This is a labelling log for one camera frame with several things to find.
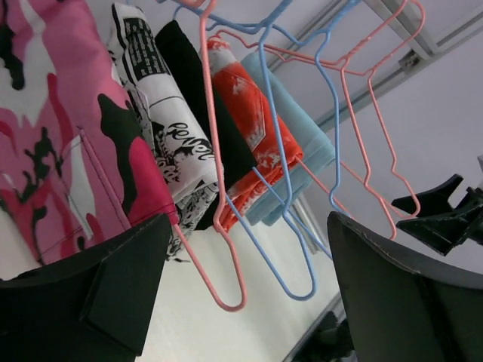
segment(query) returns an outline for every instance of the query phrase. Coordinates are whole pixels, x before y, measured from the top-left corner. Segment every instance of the hanging clothes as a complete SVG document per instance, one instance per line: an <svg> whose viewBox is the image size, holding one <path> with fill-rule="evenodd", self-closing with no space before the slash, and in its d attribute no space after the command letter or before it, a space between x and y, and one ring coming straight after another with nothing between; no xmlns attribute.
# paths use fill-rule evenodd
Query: hanging clothes
<svg viewBox="0 0 483 362"><path fill-rule="evenodd" d="M267 98L220 36L208 39L208 56L213 84L257 159L258 171L270 185L276 184L283 177L283 170ZM303 157L303 151L280 117L278 123L290 170L297 164L295 157ZM229 190L229 196L243 216L265 191L265 185L252 171ZM222 218L221 224L227 230L237 221L228 206Z"/></svg>
<svg viewBox="0 0 483 362"><path fill-rule="evenodd" d="M203 68L196 49L184 35L176 20L165 25L156 36L155 41L193 115L211 141ZM221 161L225 169L225 187L230 189L253 167L257 166L257 160L252 155L217 90L213 89L213 93ZM197 230L205 230L213 225L214 212L218 203L217 196L217 199L198 222Z"/></svg>
<svg viewBox="0 0 483 362"><path fill-rule="evenodd" d="M180 214L188 238L218 193L213 149L155 46L144 13L136 7L112 5L112 37L108 48L123 84L137 105L143 133ZM168 257L181 243L173 236Z"/></svg>
<svg viewBox="0 0 483 362"><path fill-rule="evenodd" d="M262 66L258 52L247 55L241 64L254 80L259 89L266 95L265 81L263 80ZM272 88L273 101L278 115L284 120L292 136L303 150L303 163L315 174L322 172L334 159L335 149L324 132L307 115L302 107L287 92L284 85L269 69L269 83ZM296 165L290 171L292 183L292 201L295 201L303 190L309 187L312 178L300 166ZM287 199L287 188L283 180L274 186L275 192L283 199ZM284 206L271 192L265 192L250 208L246 217L251 225L260 220L267 225L275 223L282 215Z"/></svg>
<svg viewBox="0 0 483 362"><path fill-rule="evenodd" d="M33 256L178 222L85 2L8 0L0 24L0 207Z"/></svg>

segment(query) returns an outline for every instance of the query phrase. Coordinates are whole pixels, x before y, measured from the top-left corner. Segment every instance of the floor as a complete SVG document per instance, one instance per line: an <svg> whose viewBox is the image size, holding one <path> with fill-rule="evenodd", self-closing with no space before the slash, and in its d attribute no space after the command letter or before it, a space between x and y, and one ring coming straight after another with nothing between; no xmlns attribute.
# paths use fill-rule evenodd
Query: floor
<svg viewBox="0 0 483 362"><path fill-rule="evenodd" d="M17 230L0 214L0 278L37 267ZM300 295L310 279L294 233L284 221L257 225L254 234L286 280ZM191 262L168 262L163 271L143 356L139 362L280 362L338 292L332 262L312 256L318 292L307 302L286 296L240 225L230 232L248 287L248 303L238 313L220 309ZM221 298L239 301L238 285L223 239L213 230L190 239Z"/></svg>

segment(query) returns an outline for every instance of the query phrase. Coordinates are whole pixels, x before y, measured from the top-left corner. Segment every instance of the black t-shirt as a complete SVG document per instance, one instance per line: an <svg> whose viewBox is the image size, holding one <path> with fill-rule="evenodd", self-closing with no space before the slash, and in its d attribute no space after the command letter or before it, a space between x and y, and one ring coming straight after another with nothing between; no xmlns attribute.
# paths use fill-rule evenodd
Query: black t-shirt
<svg viewBox="0 0 483 362"><path fill-rule="evenodd" d="M184 35L176 20L161 29L155 42L191 112L211 141L203 68L196 49ZM215 89L213 89L213 98L221 160L225 169L225 187L228 190L257 166L257 160ZM213 225L213 216L219 200L217 197L206 211L196 227L197 230L205 230Z"/></svg>

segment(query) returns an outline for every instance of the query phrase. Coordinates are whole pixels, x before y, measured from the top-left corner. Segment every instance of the light blue t-shirt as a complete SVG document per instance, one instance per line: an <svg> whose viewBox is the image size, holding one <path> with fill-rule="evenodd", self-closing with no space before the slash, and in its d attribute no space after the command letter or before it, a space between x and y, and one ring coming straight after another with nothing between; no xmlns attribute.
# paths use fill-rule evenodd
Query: light blue t-shirt
<svg viewBox="0 0 483 362"><path fill-rule="evenodd" d="M258 52L247 55L241 64L254 80L259 89L266 95L262 68ZM303 150L303 163L317 175L324 170L335 158L334 146L324 132L295 102L283 84L269 71L269 81L272 86L273 100L278 115L288 127L292 136ZM290 171L292 185L292 202L299 194L309 187L312 178L300 166ZM287 199L287 188L284 179L278 181L273 187L275 192L283 199ZM248 210L246 217L251 225L259 221L272 225L282 214L283 206L270 191L265 192Z"/></svg>

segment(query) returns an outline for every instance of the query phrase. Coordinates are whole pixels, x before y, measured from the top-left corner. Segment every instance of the wire hanger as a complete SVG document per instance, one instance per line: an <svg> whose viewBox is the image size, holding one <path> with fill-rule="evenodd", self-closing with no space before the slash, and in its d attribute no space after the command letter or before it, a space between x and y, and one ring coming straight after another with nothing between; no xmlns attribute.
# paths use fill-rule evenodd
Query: wire hanger
<svg viewBox="0 0 483 362"><path fill-rule="evenodd" d="M291 1L285 1L285 2L282 2L281 5L284 5L285 7L288 6L289 4L291 3ZM338 14L338 16L336 17L336 19L334 19L334 21L332 22L331 26L334 26L336 23L338 23L338 21L351 9L353 8L355 5L358 4L358 0L351 0L344 8L343 10ZM173 15L173 18L176 17L177 15L177 12L182 8L182 7L185 7L183 5L180 5L176 11L174 12L174 15ZM268 36L268 32L270 31L271 27L274 26L274 21L275 21L275 17L277 17L281 11L283 9L281 9L281 6L278 6L275 11L273 11L265 20L262 20L263 21L266 21L267 24L265 25L266 27L266 30L265 32L263 33L262 35L262 38L260 40L260 42L264 42L266 37ZM223 25L227 25L227 26L231 26L231 27L235 27L235 28L239 28L241 31L244 31L243 30L243 27L246 25L246 24L233 24L227 20L224 20L220 17L216 17L214 15L211 15L209 16L210 18L212 19L215 19L216 23L211 27L211 29L213 29L217 24L223 24ZM248 29L247 31L244 31L244 32L249 32L249 33L253 33L256 31L256 29L259 29L261 28L262 26L260 26L260 23L259 24L248 24L250 27L252 27L253 29ZM280 28L279 26L277 26L278 29L281 29L282 32L285 32L285 34L288 34L286 31L283 30L283 28ZM316 32L314 32L314 34L312 34L309 39L305 40L304 42L300 42L300 41L297 41L296 39L295 42L301 44L301 45L304 45L304 44L308 44L309 42L311 42L311 40L313 40L318 34L322 34L323 32L327 32L328 30L327 29L320 29ZM321 48L323 48L328 42L328 39L325 41L325 43L321 46ZM260 52L260 57L262 58L261 60L261 63L262 64L265 64L265 60L264 60L264 53L261 51ZM269 184L265 181L265 179L262 177L262 175L258 172L258 170L254 169L254 172L256 175L258 175L258 177L262 180L262 182L265 184L265 186L268 186L268 189L271 191L271 193L273 193L277 199L281 202L282 205L284 205L284 212L282 214L282 216L284 217L284 220L291 226L291 228L296 232L296 234L299 233L299 230L297 229L294 229L291 225L291 222L290 220L288 219L288 213L289 213L289 210L288 208L290 207L291 205L291 195L292 195L292 192L291 192L291 184L290 184L290 178L289 178L289 173L288 173L288 168L287 168L287 165L286 165L286 160L285 160L285 152L284 152L284 149L283 149L283 142L281 140L281 135L280 135L280 132L279 132L279 128L278 128L278 122L276 121L276 111L275 111L275 106L274 106L274 102L273 102L273 98L272 98L272 94L271 94L271 87L269 86L269 80L268 80L268 72L267 72L267 69L263 69L263 76L264 76L264 81L266 83L266 89L269 90L269 94L267 94L267 98L269 99L269 103L270 103L270 110L271 110L271 114L272 114L272 121L274 121L274 128L275 128L275 134L277 136L277 142L278 142L278 149L281 153L281 159L283 160L282 162L282 166L285 166L285 169L284 169L284 175L285 175L285 182L286 182L286 185L288 187L288 200L286 200L286 202L283 202L282 199L280 199L279 196L277 196L277 194L275 193L274 190L272 190L272 188L269 186ZM227 199L227 202L229 203L230 207L232 207L232 203L230 200ZM239 213L238 211L232 207L234 213L236 216L239 216ZM303 237L299 237L299 241L300 241L300 244L301 244L301 247L304 251L304 257L306 258L306 262L307 262L307 265L309 267L309 272L311 273L311 279L312 279L312 285L314 286L312 288L312 292L309 293L307 296L302 296L302 297L299 297L299 296L295 296L293 293L291 293L288 288L286 287L285 283L283 282L283 280L280 278L278 272L276 271L275 267L272 265L272 263L269 261L268 257L266 256L266 254L264 253L263 251L263 248L260 246L260 244L258 243L257 239L253 236L253 234L251 233L250 229L246 226L246 224L243 222L242 218L240 218L240 221L241 221L241 224L243 225L243 227L245 228L245 231L249 234L249 236L251 237L252 241L255 243L255 246L257 247L257 249L260 251L260 253L262 254L263 258L265 259L265 261L267 262L267 264L269 265L270 269L272 270L272 272L274 273L274 275L277 277L279 283L281 284L282 288L284 289L284 291L293 299L296 299L296 300L306 300L308 299L309 297L311 297L313 295L313 293L315 293L315 285L313 284L313 277L312 277L312 269L310 267L310 261L309 261L309 257L306 253L306 245L305 245L305 241L303 240ZM325 246L323 245L322 242L320 242L317 238L315 238L315 236L312 234L312 233L309 233L310 237L314 240L314 242L329 256L331 257L330 253L327 251L327 249L325 248Z"/></svg>
<svg viewBox="0 0 483 362"><path fill-rule="evenodd" d="M273 26L275 20L276 20L276 17L278 17L282 11L291 3L291 0L285 0L285 1L282 1L281 4L264 20L262 20L262 22L260 22L259 24L251 24L251 26L253 26L253 29L248 29L248 31L246 31L247 29L245 29L244 32L249 32L249 33L255 33L256 31L258 31L257 29L261 29L262 27L265 27L266 30L265 32L263 33L262 35L262 38L260 41L265 41L265 38L268 36L268 33L271 29L271 27ZM177 15L177 12L180 10L181 7L185 7L184 5L181 5L179 6L176 11L174 12L174 16L173 18L176 17ZM197 14L199 14L199 11L195 11L193 9L190 9L191 11L193 12L196 12ZM243 26L240 27L240 26L237 26L236 24L233 24L231 22L229 22L228 20L224 20L223 18L220 18L220 17L216 17L214 15L210 15L209 17L211 18L214 18L218 23L220 24L224 24L224 25L227 25L227 26L234 26L235 28L239 28L243 31ZM306 41L306 43L308 43L309 41L311 41L312 39L314 39L314 37L316 36L317 34L314 34L311 39L309 39L308 41ZM265 82L268 83L268 73L266 72L266 69L265 69L265 75L264 75L264 78L265 78ZM296 299L296 300L307 300L308 298L311 298L315 292L316 292L316 282L315 282L315 275L313 273L313 270L312 270L312 263L310 261L310 258L309 258L309 255L307 253L307 249L306 249L306 244L305 244L305 240L303 239L303 236L300 234L300 230L295 226L295 224L293 224L291 222L291 220L288 218L288 214L289 214L289 210L288 208L290 207L291 205L291 194L292 194L292 191L291 191L291 184L290 184L290 178L289 178L289 172L288 172L288 166L287 166L287 163L286 163L286 159L285 159L285 151L283 149L283 142L281 140L281 135L280 135L280 130L279 130L279 126L278 126L278 122L277 122L277 117L276 117L276 110L275 110L275 106L274 106L274 103L273 103L273 99L272 99L272 94L268 94L268 98L269 98L269 104L270 104L270 112L271 112L271 115L272 115L272 121L273 121L273 124L274 124L274 128L275 128L275 135L277 136L277 143L278 143L278 150L280 152L280 155L281 155L281 164L282 164L282 169L284 171L284 177L285 177L285 182L286 182L286 186L287 186L287 189L288 189L288 200L286 203L283 203L282 204L284 205L284 211L283 211L283 214L282 214L282 217L284 218L285 222L287 222L287 224L294 230L294 232L296 233L297 237L299 238L299 242L300 242L300 245L303 249L303 252L304 252L304 258L306 259L306 263L307 263L307 266L308 266L308 269L309 269L309 273L310 273L310 277L311 277L311 280L312 280L312 291L305 295L305 296L296 296L294 295L292 292L290 292L288 290L288 288L286 287L285 283L283 282L283 280L280 278L280 275L279 273L276 271L276 268L273 266L273 264L270 262L269 258L266 256L266 254L264 253L263 251L263 248L260 246L260 244L258 243L257 239L254 237L254 235L251 233L250 229L248 228L248 226L244 223L243 219L241 217L239 217L240 221L241 221L241 224L242 226L244 227L244 229L246 230L246 232L248 233L248 235L250 236L250 238L252 239L252 241L255 243L255 246L257 247L257 249L260 251L260 253L262 254L263 258L265 259L265 261L267 262L267 264L269 265L270 269L272 270L273 274L275 275L275 277L277 278L278 282L281 284L282 288L284 289L284 291L293 299ZM265 181L265 179L262 177L262 175L258 172L258 170L254 169L254 172L256 175L258 175L258 177L262 180L262 182L265 184L265 186L268 186L268 189L274 194L275 192L272 190L272 188L268 185L268 183ZM236 216L239 216L239 213L238 211L233 207L232 203L230 200L227 199L227 202L229 203L229 206L233 209L233 212L235 213ZM323 249L324 252L326 252L326 254L331 257L330 253L327 251L327 249L325 248L325 246L317 239L315 238L315 236L312 234L312 233L309 233L309 235L311 236L311 238L313 238L315 240L315 242L317 243L317 245L319 245L321 247L321 249Z"/></svg>
<svg viewBox="0 0 483 362"><path fill-rule="evenodd" d="M260 22L260 24L262 24L264 22L268 23L268 26L266 27L267 30L265 32L267 35L268 35L268 31L270 29L270 26L275 22L276 18L282 13L282 11L290 3L291 3L291 0L282 1L281 4L265 20L262 20L262 22ZM191 247L189 247L187 240L184 237L181 237L181 236L180 236L180 240L183 243L183 245L185 245L186 250L188 251L188 254L192 258L193 262L195 263L196 268L198 269L198 271L199 271L200 275L202 276L203 280L205 281L205 283L206 283L208 289L210 290L212 296L215 298L215 301L217 302L217 304L221 308L223 308L227 311L237 311L237 310L243 308L243 306L246 303L246 288L245 288L244 281L243 281L243 278L241 276L241 273L238 273L239 265L238 265L238 258L237 258L237 255L236 255L234 245L233 245L231 239L229 238L228 234L225 232L225 230L223 229L223 227L220 224L220 214L221 214L221 211L223 210L223 207L224 207L224 201L225 201L225 199L228 199L228 198L227 198L227 195L226 195L226 190L224 188L223 168L222 168L223 166L222 166L221 160L220 160L220 145L219 145L218 136L217 136L216 115L215 115L215 112L214 112L213 93L212 93L212 87L211 87L211 74L210 74L210 69L209 69L208 48L207 48L206 33L205 33L206 19L208 18L208 16L210 16L209 14L212 12L215 5L216 5L216 0L211 0L210 3L208 4L207 8L204 11L202 11L202 12L198 11L198 13L197 13L197 14L200 15L200 29L199 29L199 31L200 31L200 43L201 43L201 58L202 58L202 64L203 64L203 79L204 79L204 83L205 83L205 94L206 94L207 105L208 105L208 117L209 117L209 120L210 120L210 131L211 131L211 136L212 136L212 144L213 144L213 148L214 148L215 161L216 161L216 164L217 164L218 184L219 184L219 188L220 188L220 203L219 203L218 208L217 208L215 215L214 215L214 228L215 228L215 230L217 230L223 236L223 238L225 239L225 241L227 242L227 244L230 247L230 251L232 252L232 258L233 258L233 262L234 262L234 265L235 265L235 270L237 271L238 282L240 283L241 291L242 291L242 301L241 301L240 305L237 305L235 307L231 307L231 306L225 305L223 302L220 301L216 291L214 290L213 286L211 285L211 282L208 279L208 276L205 274L201 265L199 265L199 262L196 259ZM275 119L274 120L275 134L280 134L280 130L278 128L278 122L276 121L277 120L276 112L275 112L275 109L274 109L273 106L271 106L271 113L272 113L272 116L275 113L275 118L274 118ZM284 175L285 175L285 178L287 179L288 168L287 168L286 160L285 160L285 152L284 152L283 147L280 149L279 143L278 143L278 147L279 147L279 151L281 152L282 169L283 169L283 164L285 163ZM288 180L288 190L289 190L289 193L291 195L290 180ZM303 255L304 255L304 258L306 260L307 268L309 269L309 275L310 275L310 279L311 279L311 282L312 282L312 289L305 296L296 296L295 294L290 292L290 290L285 285L284 281L281 279L279 273L276 271L276 268L269 261L269 258L264 253L263 248L260 246L260 244L258 243L257 239L254 237L254 235L250 232L250 229L245 224L245 222L241 218L238 211L234 208L234 205L231 203L230 200L228 200L228 203L229 203L229 206L233 209L235 215L240 219L243 227L248 232L248 235L250 236L252 241L255 243L255 246L260 251L263 258L267 261L267 264L269 265L273 274L277 278L278 282L281 284L284 291L291 298L296 299L296 300L307 300L307 299L311 298L316 293L316 290L317 290L317 283L316 283L316 280L315 280L315 272L313 271L312 262L310 260L310 256L309 256L309 252L308 252L307 247L306 247L305 240L304 240L302 234L300 233L300 230L295 226L295 224L293 224L288 219L288 217L286 215L284 215L285 221L295 231L295 233L296 233L296 235L299 239L300 245L301 245L302 250L303 250Z"/></svg>
<svg viewBox="0 0 483 362"><path fill-rule="evenodd" d="M188 2L186 1L187 4L193 4L193 6L200 6L205 2L205 0L197 0L194 2ZM158 3L165 2L165 0L157 0ZM189 257L193 261L193 264L195 265L196 269L198 270L198 273L201 275L204 283L206 284L208 290L210 291L210 294L212 295L214 301L219 305L220 308L222 308L225 311L239 311L243 309L246 304L247 304L247 287L245 284L245 279L243 278L242 274L242 269L240 266L240 261L238 258L238 254L236 252L235 245L232 241L232 239L229 237L228 233L224 230L222 225L220 224L220 215L223 210L223 206L225 204L225 197L226 197L226 190L224 186L224 180L223 180L223 165L221 163L221 156L220 156L220 143L218 141L218 130L216 127L216 118L215 118L215 111L214 111L214 102L213 102L213 90L211 88L211 75L210 75L210 69L205 66L205 64L208 64L208 49L206 45L206 33L205 33L205 27L206 27L206 20L208 18L208 15L213 11L217 4L217 0L210 0L208 3L208 6L200 13L199 15L199 35L200 35L200 43L201 43L201 49L202 49L202 62L204 64L203 66L203 81L205 84L205 94L206 94L206 99L207 99L207 106L208 106L208 118L210 122L210 132L211 132L211 143L213 146L213 152L214 152L214 157L215 157L215 165L216 165L216 170L217 170L217 178L218 178L218 189L220 190L220 203L218 205L218 208L215 211L214 214L214 229L222 236L222 238L225 240L226 244L228 245L229 252L232 256L232 261L233 265L235 268L236 272L236 277L238 280L238 285L240 287L240 292L241 292L241 301L237 305L227 305L225 302L221 300L221 298L218 296L217 291L214 289L213 284L210 281L210 278L207 276L205 270L203 269L201 263L199 262L198 258L195 255L194 250L191 248L189 245L189 242L187 241L186 237L183 235L181 232L181 229L179 225L174 225L174 229L177 232L177 234L180 236L180 241L183 244L183 246L186 248L187 253L189 254Z"/></svg>
<svg viewBox="0 0 483 362"><path fill-rule="evenodd" d="M401 214L395 207L393 207L389 201L387 201L385 198L383 198L379 193L377 193L375 190L372 189L372 187L369 185L369 180L370 180L370 177L371 177L371 166L369 164L369 160L368 160L368 157L367 157L367 154L365 152L365 146L364 146L364 142L362 141L361 137L358 137L358 143L359 143L359 146L361 147L361 153L363 154L363 157L365 157L365 164L366 164L366 167L367 167L367 174L366 174L366 177L365 179L362 179L359 175L357 175L354 171L352 171L343 161L341 161L341 164L344 166L344 168L346 168L359 182L361 182L364 187L371 193L373 194L374 196L376 196L384 211L385 211L385 214L389 220L389 222L391 223L391 227L392 227L392 237L391 239L394 239L395 236L396 236L396 230L395 230L395 224L394 224L394 221L392 220L392 217L390 216L389 214L389 211L387 210L386 208L386 205L387 206L390 206L400 217L403 217L403 218L408 218L408 217L412 217L412 216L415 216L419 213L420 211L420 205L419 205L419 201L417 200L417 197L416 195L414 194L414 191L412 190L411 186L409 185L409 182L402 176L400 175L399 173L396 172L395 170L395 166L396 166L396 163L397 163L397 156L396 156L396 153L395 153L395 150L392 146L392 141L389 137L389 133L386 129L386 125L384 123L384 120L383 120L383 117L380 113L380 110L379 110L379 106L377 105L377 100L375 98L375 95L374 95L374 91L373 91L373 88L372 88L372 84L371 84L371 80L372 78L374 77L374 74L376 73L376 71L382 66L382 64L384 64L388 59L390 59L394 53L396 51L398 51L400 48L402 48L405 44L407 44L409 41L411 41L414 37L417 36L417 34L420 32L420 30L423 28L423 24L424 24L424 20L425 20L425 17L426 17L426 14L425 14L425 11L424 11L424 8L422 7L422 5L416 1L416 0L413 0L412 1L416 6L418 6L418 8L420 9L421 11L421 24L420 26L418 27L417 31L408 39L406 39L405 41L403 41L396 49L394 49L390 54L388 54L387 56L385 56L379 63L377 63L375 66L373 66L372 68L368 69L367 71L365 72L354 72L354 71L350 71L350 70L346 70L346 67L348 65L348 62L347 60L350 60L356 53L357 51L359 51L363 45L365 45L371 38L373 38L384 26L386 26L388 23L390 23L394 18L396 18L400 13L401 11L404 9L404 6L408 3L408 0L405 0L401 6L398 8L398 10L389 18L387 19L383 24L381 24L380 26L378 26L368 37L366 37L365 39L363 39L362 41L360 41L358 43L358 45L356 45L356 47L354 47L348 54L342 56L338 61L336 62L326 62L326 61L315 61L313 57L309 56L309 55L305 55L305 54L300 54L300 53L297 53L297 52L293 52L293 51L287 51L285 49L281 49L281 48L277 48L277 47L273 47L271 45L265 45L265 50L270 52L270 53L273 53L275 55L278 55L284 62L290 62L292 60L296 60L296 61L301 61L303 63L308 63L308 64L315 64L317 66L323 66L325 68L329 68L329 69L335 69L335 70L338 70L341 72L341 78L342 78L342 83L343 83L343 87L345 87L345 91L344 91L344 94L345 94L345 97L346 97L346 100L347 100L347 104L348 104L348 108L349 109L352 109L352 114L351 114L351 117L353 119L353 123L355 122L355 132L356 134L358 134L360 136L360 132L358 131L358 125L357 125L357 121L355 119L355 114L353 112L353 108L352 108L352 103L350 101L350 96L349 96L349 92L347 90L347 86L346 86L346 82L345 82L345 78L343 77L343 73L344 72L347 72L349 74L353 74L353 75L359 75L359 76L364 76L364 75L367 75L369 74L369 78L368 78L368 87L370 89L370 94L371 94L371 99L373 101L373 104L374 104L374 108L376 109L376 113L377 113L377 117L379 119L379 122L380 122L380 125L383 129L383 132L384 132L384 136L386 138L386 141L388 143L388 146L389 146L389 149L391 151L391 154L392 154L392 159L393 159L393 163L392 163L392 169L391 169L391 172L392 174L394 174L396 177L398 177L399 179L401 179L404 184L406 185L406 187L408 188L409 192L411 193L411 197L413 198L414 200L414 203L416 205L416 210L414 211L413 214L411 214L410 216L403 216L403 214ZM225 32L226 34L229 34L231 36L234 36L236 38L238 38L243 44L245 47L247 48L252 48L252 47L255 47L255 46L260 46L260 43L253 43L253 44L246 44L242 38L240 38L238 35L236 34L233 34L232 32L230 31L227 31L227 30L221 30L219 32ZM291 56L293 56L292 58L289 58L289 59L285 59L284 57L280 56L277 52L279 53L283 53L283 54L289 54ZM344 65L339 68L337 67L337 65L339 63L341 63L342 61L344 60ZM334 117L334 120L335 120L335 134L336 134L336 162L337 162L337 150L339 149L338 147L338 144L339 144L339 129L337 127L337 125L339 124L339 121L338 121L338 112L335 112L335 117ZM309 171L309 169L307 167L305 167L304 164L301 164L304 169L306 169L306 171L311 174L311 172ZM316 183L321 186L322 189L324 189L324 191L327 191L327 188L325 188L325 186L323 186L320 181L318 181L315 177L315 175L311 174L312 178L316 181Z"/></svg>

